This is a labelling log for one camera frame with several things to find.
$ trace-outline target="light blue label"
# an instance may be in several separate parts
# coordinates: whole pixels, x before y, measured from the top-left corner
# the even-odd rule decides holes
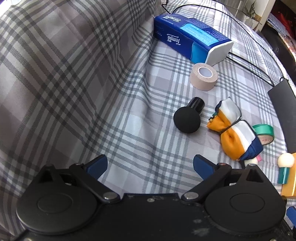
[[[191,23],[185,24],[184,26],[180,27],[180,29],[191,34],[193,37],[197,38],[207,46],[219,42],[216,38]]]

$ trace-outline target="tape roll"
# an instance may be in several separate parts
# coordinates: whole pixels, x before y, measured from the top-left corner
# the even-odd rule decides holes
[[[253,126],[261,144],[268,145],[274,140],[274,129],[267,124],[258,124]]]
[[[195,88],[202,91],[209,91],[216,84],[218,74],[212,66],[197,63],[192,67],[189,79]]]

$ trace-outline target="orange white and navy fabric bow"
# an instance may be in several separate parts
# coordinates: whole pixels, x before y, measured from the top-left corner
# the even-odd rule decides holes
[[[249,160],[263,151],[255,131],[241,119],[238,106],[230,99],[220,101],[207,127],[221,134],[221,145],[232,160]]]

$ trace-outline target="potted plant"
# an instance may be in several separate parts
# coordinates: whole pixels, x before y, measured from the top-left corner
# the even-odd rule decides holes
[[[245,24],[247,26],[249,26],[250,28],[252,27],[253,25],[253,21],[252,21],[252,17],[256,14],[255,13],[255,9],[254,9],[254,4],[255,4],[256,1],[254,1],[250,7],[250,9],[248,10],[246,7],[244,8],[245,11],[246,11],[246,15],[249,17],[246,21],[245,21]]]

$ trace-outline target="beige tape roll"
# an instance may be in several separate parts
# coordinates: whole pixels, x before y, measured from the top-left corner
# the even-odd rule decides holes
[[[197,63],[192,67],[189,79],[195,88],[202,91],[209,91],[216,84],[218,74],[212,66]]]

